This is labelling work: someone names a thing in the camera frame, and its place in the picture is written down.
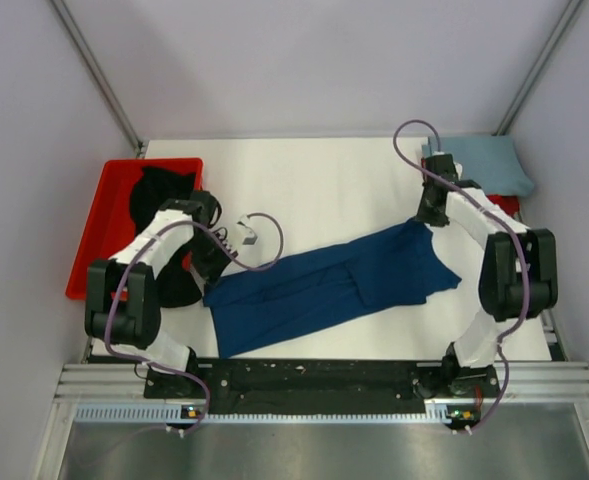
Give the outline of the dark blue t shirt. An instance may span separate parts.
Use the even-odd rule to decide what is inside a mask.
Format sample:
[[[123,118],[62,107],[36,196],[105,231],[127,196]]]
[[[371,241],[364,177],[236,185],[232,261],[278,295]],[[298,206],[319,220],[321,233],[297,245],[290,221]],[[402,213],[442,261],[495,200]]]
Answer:
[[[206,290],[218,354],[230,358],[392,307],[423,305],[461,279],[436,255],[432,232],[408,220],[280,259]]]

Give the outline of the black t shirt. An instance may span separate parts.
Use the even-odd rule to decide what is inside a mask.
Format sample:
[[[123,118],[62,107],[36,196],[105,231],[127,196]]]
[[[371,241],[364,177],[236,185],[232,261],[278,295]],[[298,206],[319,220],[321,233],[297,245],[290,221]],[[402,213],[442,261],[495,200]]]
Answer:
[[[129,197],[129,213],[135,234],[142,233],[150,225],[167,200],[188,200],[194,190],[195,178],[194,173],[179,174],[160,167],[143,167],[142,177],[132,187]],[[187,307],[202,298],[192,273],[184,265],[189,254],[189,245],[184,244],[159,273],[157,287],[161,307]]]

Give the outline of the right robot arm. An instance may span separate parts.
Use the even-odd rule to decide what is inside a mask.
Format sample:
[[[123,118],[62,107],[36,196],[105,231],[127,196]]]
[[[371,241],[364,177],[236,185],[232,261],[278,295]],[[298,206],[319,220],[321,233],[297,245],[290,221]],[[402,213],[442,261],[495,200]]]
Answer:
[[[450,343],[438,371],[416,382],[425,398],[461,396],[493,381],[493,363],[506,338],[557,303],[556,240],[550,230],[531,229],[510,217],[478,184],[461,179],[452,155],[438,152],[423,158],[420,167],[416,220],[432,227],[456,223],[483,250],[478,313]]]

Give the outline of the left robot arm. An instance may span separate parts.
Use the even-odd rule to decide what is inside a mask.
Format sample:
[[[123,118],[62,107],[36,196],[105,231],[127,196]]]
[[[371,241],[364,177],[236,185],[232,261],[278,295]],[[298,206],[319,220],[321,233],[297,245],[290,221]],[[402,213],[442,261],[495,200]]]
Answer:
[[[208,191],[168,199],[129,245],[88,267],[85,333],[116,354],[170,368],[166,384],[183,397],[198,390],[201,374],[190,365],[195,352],[162,330],[162,310],[173,308],[181,294],[200,299],[193,273],[213,283],[230,264],[235,253],[226,236],[207,234],[221,213]]]

